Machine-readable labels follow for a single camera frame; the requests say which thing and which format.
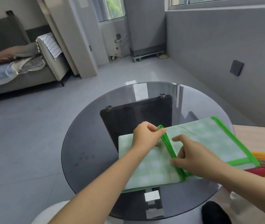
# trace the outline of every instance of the black shoe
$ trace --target black shoe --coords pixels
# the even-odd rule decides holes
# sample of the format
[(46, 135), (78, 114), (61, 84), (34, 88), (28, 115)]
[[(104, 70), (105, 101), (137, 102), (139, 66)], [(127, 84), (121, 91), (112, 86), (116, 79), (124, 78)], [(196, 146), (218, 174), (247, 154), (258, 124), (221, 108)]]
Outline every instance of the black shoe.
[(232, 224), (227, 213), (214, 201), (205, 203), (201, 213), (204, 224)]

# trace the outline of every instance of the hand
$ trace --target hand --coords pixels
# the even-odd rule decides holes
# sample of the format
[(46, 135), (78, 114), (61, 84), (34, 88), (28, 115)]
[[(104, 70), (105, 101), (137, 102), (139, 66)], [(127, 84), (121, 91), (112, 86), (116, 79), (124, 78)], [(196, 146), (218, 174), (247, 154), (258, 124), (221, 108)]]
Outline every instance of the hand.
[(133, 131), (132, 147), (145, 149), (149, 152), (157, 140), (164, 135), (166, 128), (157, 129), (156, 126), (148, 122), (142, 122)]
[(180, 167), (198, 177), (216, 181), (220, 173), (230, 167), (202, 143), (189, 139), (186, 135), (178, 135), (172, 141), (181, 141), (181, 147), (177, 158), (171, 159), (172, 165)]

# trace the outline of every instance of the forearm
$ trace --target forearm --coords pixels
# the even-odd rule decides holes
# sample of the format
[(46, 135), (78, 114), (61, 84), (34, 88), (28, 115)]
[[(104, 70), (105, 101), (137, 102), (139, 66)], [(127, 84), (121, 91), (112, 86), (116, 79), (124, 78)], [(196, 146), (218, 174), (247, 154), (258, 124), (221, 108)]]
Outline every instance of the forearm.
[(131, 175), (146, 156), (132, 148), (78, 193), (49, 224), (103, 224)]
[(265, 178), (228, 166), (216, 181), (265, 212)]

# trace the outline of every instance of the wall outlet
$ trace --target wall outlet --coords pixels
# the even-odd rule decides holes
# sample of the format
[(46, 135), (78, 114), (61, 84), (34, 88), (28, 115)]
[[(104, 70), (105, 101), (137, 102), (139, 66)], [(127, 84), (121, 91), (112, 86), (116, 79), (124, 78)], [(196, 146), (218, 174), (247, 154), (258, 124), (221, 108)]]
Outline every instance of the wall outlet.
[(121, 34), (116, 34), (116, 39), (117, 40), (121, 39)]
[(243, 66), (244, 66), (244, 63), (238, 60), (233, 60), (230, 72), (236, 76), (239, 76), (241, 74)]

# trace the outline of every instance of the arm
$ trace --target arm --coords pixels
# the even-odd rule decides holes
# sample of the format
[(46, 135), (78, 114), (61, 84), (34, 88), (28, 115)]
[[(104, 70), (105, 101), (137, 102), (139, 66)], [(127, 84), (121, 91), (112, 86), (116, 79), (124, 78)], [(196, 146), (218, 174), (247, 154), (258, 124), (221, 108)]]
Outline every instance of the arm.
[(131, 175), (165, 131), (148, 122), (139, 124), (131, 150), (79, 192), (49, 224), (103, 224)]
[(173, 165), (230, 188), (265, 212), (265, 178), (226, 164), (203, 144), (185, 135), (172, 140), (183, 143), (177, 158), (171, 159)]

